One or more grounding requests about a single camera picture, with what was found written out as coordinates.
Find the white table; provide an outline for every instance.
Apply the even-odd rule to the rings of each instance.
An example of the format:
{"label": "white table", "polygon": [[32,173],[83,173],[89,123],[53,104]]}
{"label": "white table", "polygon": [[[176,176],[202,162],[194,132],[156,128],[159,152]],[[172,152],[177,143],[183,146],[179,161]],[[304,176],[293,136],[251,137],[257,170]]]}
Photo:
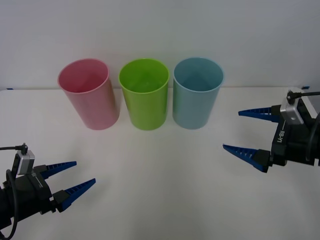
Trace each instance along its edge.
{"label": "white table", "polygon": [[[222,148],[225,143],[270,150],[277,124],[238,111],[278,105],[286,92],[284,87],[222,88],[209,123],[186,130],[172,118],[170,90],[166,122],[153,131],[130,123],[119,89],[119,120],[101,131],[83,125],[61,90],[0,92],[0,146],[26,142],[35,166],[77,161],[49,178],[53,193],[97,181],[65,212],[19,222],[13,239],[318,239],[317,166],[288,162],[265,174]],[[2,182],[14,154],[0,152]]]}

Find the pink cup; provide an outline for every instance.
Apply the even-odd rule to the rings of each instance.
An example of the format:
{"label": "pink cup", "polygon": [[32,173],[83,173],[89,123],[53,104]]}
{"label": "pink cup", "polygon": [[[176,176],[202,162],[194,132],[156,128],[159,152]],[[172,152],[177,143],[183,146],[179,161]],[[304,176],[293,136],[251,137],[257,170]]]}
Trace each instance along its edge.
{"label": "pink cup", "polygon": [[119,111],[107,65],[98,59],[81,59],[67,65],[58,84],[89,129],[102,130],[118,120]]}

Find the plastic cup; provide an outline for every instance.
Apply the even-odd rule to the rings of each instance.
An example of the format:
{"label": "plastic cup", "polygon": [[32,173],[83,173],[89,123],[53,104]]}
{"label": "plastic cup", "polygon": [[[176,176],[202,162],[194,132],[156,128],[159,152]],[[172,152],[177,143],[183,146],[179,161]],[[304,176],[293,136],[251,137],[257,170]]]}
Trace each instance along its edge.
{"label": "plastic cup", "polygon": [[178,63],[173,76],[173,119],[185,129],[202,128],[223,83],[222,68],[210,59],[191,57]]}
{"label": "plastic cup", "polygon": [[109,69],[104,62],[87,58],[70,63],[60,72],[58,85],[89,129],[106,129],[118,120]]}
{"label": "plastic cup", "polygon": [[137,59],[119,73],[132,124],[141,130],[159,128],[167,116],[169,70],[155,59]]}

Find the white wall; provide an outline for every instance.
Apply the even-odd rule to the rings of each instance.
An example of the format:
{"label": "white wall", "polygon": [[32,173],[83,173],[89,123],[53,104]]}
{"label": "white wall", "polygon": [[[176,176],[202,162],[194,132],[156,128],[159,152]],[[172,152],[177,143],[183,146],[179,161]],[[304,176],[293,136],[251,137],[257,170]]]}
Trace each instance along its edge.
{"label": "white wall", "polygon": [[320,75],[319,0],[2,0],[0,88],[56,88],[86,57],[111,69],[135,58],[204,56],[225,86],[297,86]]}

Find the metal bracket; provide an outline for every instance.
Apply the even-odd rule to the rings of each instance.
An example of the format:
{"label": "metal bracket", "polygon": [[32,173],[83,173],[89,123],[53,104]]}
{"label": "metal bracket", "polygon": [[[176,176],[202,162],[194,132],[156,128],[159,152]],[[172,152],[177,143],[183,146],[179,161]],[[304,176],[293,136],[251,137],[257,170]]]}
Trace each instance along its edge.
{"label": "metal bracket", "polygon": [[20,163],[19,163],[17,174],[18,175],[30,174],[32,171],[32,168],[34,167],[35,155],[30,150],[28,150],[28,152],[25,155],[23,155],[20,150],[18,150],[16,154],[18,154],[20,157]]}
{"label": "metal bracket", "polygon": [[304,124],[304,120],[298,111],[298,101],[299,99],[294,99],[293,104],[288,103],[287,98],[284,98],[282,101],[280,113],[289,125]]}

